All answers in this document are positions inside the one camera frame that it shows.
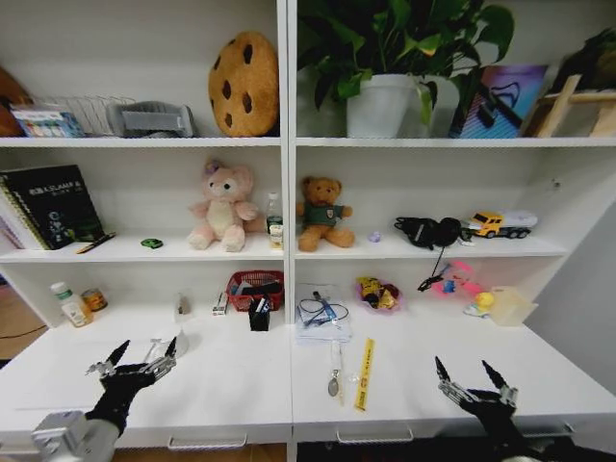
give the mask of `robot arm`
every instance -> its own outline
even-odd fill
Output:
[[[528,448],[524,437],[511,420],[516,411],[517,388],[509,387],[502,376],[485,361],[482,361],[483,367],[498,391],[462,388],[451,381],[441,360],[438,357],[435,359],[436,372],[440,379],[439,390],[479,419],[495,445],[498,460],[515,456],[538,458],[537,454]]]
[[[89,413],[69,411],[48,415],[32,433],[45,461],[108,462],[116,440],[126,428],[126,418],[135,395],[166,375],[175,366],[175,339],[165,356],[149,364],[116,366],[130,341],[116,348],[103,363],[90,366],[98,371],[105,389]]]

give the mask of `bottle cap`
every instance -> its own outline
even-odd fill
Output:
[[[53,292],[56,295],[63,294],[64,292],[69,290],[65,282],[57,282],[55,284],[52,284],[50,286],[50,289],[51,289],[51,292]]]

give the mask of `potted plant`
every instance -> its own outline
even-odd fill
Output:
[[[481,67],[475,46],[498,47],[500,61],[513,37],[511,12],[484,0],[304,0],[299,18],[315,33],[298,70],[316,68],[315,104],[331,93],[347,101],[347,135],[395,138],[413,101],[428,124],[437,85],[451,80],[462,93]]]

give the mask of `metal wire rack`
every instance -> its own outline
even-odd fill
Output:
[[[57,104],[67,107],[77,118],[89,137],[112,137],[105,108],[108,104],[133,104],[137,101],[125,96],[31,96],[35,105]]]

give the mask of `drawer handle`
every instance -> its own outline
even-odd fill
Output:
[[[167,448],[169,450],[217,450],[217,449],[239,449],[246,446],[248,435],[245,434],[239,440],[227,440],[214,443],[200,443],[198,440],[181,440],[179,438],[169,438]]]
[[[415,439],[413,431],[410,427],[406,427],[408,431],[407,438],[354,438],[347,439],[340,436],[340,430],[336,430],[336,438],[341,445],[386,445],[391,443],[410,443]]]
[[[525,438],[559,438],[572,436],[574,433],[576,433],[576,430],[568,423],[565,423],[561,431],[546,433],[524,433],[524,436]]]

